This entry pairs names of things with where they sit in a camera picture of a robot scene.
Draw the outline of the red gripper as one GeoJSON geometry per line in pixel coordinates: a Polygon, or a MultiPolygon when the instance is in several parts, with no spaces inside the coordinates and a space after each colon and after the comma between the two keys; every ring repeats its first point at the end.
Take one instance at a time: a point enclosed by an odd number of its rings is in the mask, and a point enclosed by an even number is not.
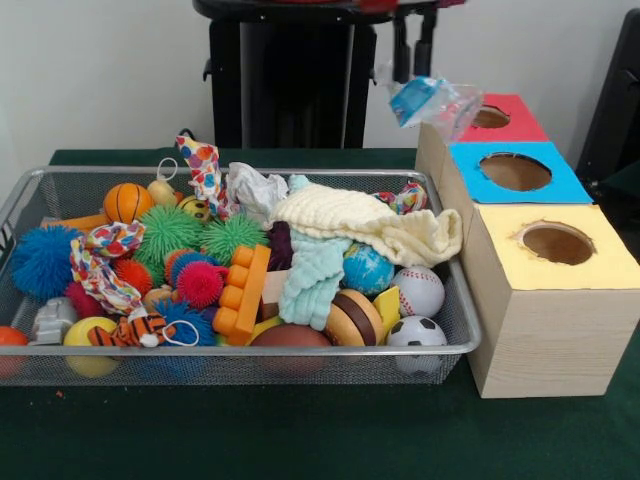
{"type": "MultiPolygon", "coordinates": [[[[415,43],[413,73],[416,77],[431,75],[434,30],[437,25],[437,9],[462,5],[465,0],[358,0],[357,5],[367,13],[393,12],[400,7],[434,6],[420,11],[422,23],[420,35],[415,43]]],[[[393,70],[394,82],[405,84],[410,74],[410,47],[407,43],[406,17],[395,16],[393,19],[393,70]]]]}

